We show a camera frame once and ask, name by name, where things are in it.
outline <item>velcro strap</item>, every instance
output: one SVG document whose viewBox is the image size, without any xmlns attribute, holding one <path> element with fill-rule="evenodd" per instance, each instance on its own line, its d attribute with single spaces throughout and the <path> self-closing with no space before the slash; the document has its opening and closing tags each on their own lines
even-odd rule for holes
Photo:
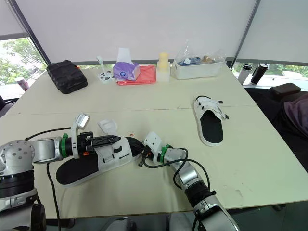
<svg viewBox="0 0 308 231">
<path fill-rule="evenodd" d="M 219 101 L 215 101 L 212 99 L 205 99 L 198 100 L 199 105 L 202 106 L 202 110 L 210 110 L 214 112 L 214 114 L 221 120 L 221 118 L 229 119 L 228 115 L 223 113 L 222 109 L 219 106 Z"/>
</svg>

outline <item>small white box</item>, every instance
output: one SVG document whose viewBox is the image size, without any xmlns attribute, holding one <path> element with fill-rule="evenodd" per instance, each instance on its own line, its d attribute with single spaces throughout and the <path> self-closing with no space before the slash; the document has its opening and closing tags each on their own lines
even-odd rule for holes
<svg viewBox="0 0 308 231">
<path fill-rule="evenodd" d="M 223 61 L 212 64 L 180 66 L 173 62 L 172 75 L 179 80 L 215 76 L 224 64 Z"/>
</svg>

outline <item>white slipper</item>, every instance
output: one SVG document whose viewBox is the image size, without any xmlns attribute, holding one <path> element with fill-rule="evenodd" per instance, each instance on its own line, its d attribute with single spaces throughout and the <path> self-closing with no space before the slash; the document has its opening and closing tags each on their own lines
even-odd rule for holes
<svg viewBox="0 0 308 231">
<path fill-rule="evenodd" d="M 220 104 L 223 104 L 223 101 L 215 101 L 203 95 L 198 96 L 194 102 L 200 139 L 211 147 L 221 145 L 223 140 L 221 120 L 229 119 L 223 113 Z"/>
</svg>

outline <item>tissue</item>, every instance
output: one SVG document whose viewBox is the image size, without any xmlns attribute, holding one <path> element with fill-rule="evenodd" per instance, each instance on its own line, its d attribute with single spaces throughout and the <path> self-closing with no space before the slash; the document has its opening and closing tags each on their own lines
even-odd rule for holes
<svg viewBox="0 0 308 231">
<path fill-rule="evenodd" d="M 129 48 L 119 48 L 116 64 L 113 67 L 114 77 L 120 80 L 136 80 L 140 74 L 138 63 L 131 61 Z"/>
</svg>

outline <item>purple tissue box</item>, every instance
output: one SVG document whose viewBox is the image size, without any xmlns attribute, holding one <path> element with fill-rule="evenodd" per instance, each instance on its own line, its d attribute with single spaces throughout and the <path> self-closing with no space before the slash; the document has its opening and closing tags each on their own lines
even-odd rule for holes
<svg viewBox="0 0 308 231">
<path fill-rule="evenodd" d="M 125 62 L 117 62 L 113 67 L 113 71 L 114 77 L 123 80 L 135 81 L 140 74 L 140 68 L 138 63 L 134 63 L 134 65 L 132 65 Z"/>
</svg>

